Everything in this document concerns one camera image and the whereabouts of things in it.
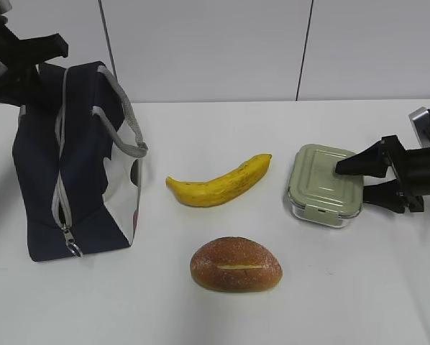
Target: food container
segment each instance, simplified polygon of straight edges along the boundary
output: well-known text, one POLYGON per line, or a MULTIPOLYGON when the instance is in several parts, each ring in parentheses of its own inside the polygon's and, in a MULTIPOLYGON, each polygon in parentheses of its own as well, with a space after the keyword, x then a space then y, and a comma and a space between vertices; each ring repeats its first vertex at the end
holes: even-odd
POLYGON ((300 219, 334 228, 346 226, 362 209, 362 176, 335 173, 338 161, 355 155, 344 149, 316 144, 296 155, 286 202, 300 219))

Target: robotic arm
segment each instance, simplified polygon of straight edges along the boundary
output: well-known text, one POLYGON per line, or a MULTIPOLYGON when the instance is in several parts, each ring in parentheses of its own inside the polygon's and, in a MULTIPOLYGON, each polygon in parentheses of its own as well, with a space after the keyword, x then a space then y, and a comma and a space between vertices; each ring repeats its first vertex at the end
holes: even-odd
POLYGON ((423 212, 423 196, 430 196, 430 109, 420 108, 409 115, 421 149, 405 149, 396 135, 353 157, 337 163, 340 175, 367 175, 384 178, 392 167, 396 179, 364 188, 364 202, 396 213, 423 212))
POLYGON ((50 109, 52 103, 36 65, 58 56, 66 58, 68 44, 59 34, 19 40, 6 27, 7 18, 3 16, 11 8, 9 0, 0 0, 0 103, 50 109))

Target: container lid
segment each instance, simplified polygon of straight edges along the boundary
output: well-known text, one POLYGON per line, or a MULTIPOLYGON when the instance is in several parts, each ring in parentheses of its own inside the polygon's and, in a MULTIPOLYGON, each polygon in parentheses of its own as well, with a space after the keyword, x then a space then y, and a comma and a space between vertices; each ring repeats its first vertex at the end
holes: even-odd
POLYGON ((362 207, 363 176, 335 173, 338 161, 355 155, 316 144, 303 146, 295 159, 288 185, 291 201, 312 213, 356 216, 362 207))

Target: banana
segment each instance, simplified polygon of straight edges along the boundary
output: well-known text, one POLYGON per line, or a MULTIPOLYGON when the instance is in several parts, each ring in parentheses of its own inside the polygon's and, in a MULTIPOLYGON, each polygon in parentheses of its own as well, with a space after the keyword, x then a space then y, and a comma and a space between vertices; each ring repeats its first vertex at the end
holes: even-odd
POLYGON ((226 203, 249 190, 266 174, 272 155, 256 155, 237 169, 209 182, 180 182, 168 177, 167 186, 181 203, 210 207, 226 203))

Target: table surface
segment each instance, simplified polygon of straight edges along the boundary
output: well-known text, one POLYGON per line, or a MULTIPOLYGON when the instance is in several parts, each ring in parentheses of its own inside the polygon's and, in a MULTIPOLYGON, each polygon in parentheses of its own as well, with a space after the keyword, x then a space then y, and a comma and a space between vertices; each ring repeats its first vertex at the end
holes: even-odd
POLYGON ((282 195, 301 146, 359 152, 397 134, 430 100, 135 104, 150 147, 130 249, 34 263, 12 164, 17 109, 0 105, 0 344, 430 344, 430 197, 426 212, 366 206, 347 228, 293 218, 282 195), (168 175, 210 180, 257 153, 267 175, 215 208, 179 204, 168 175), (192 281, 189 261, 220 236, 244 236, 280 261, 264 293, 192 281))

